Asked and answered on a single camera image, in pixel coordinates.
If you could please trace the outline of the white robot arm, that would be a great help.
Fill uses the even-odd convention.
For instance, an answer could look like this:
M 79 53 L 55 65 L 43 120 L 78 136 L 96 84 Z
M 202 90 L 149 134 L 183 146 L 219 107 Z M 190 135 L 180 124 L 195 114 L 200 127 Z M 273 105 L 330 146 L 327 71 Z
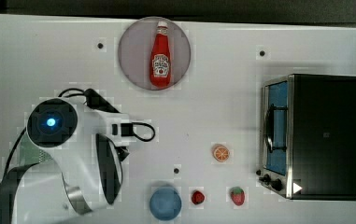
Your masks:
M 48 161 L 7 172 L 0 183 L 0 224 L 60 224 L 112 205 L 123 180 L 129 116 L 66 98 L 38 104 L 25 136 Z

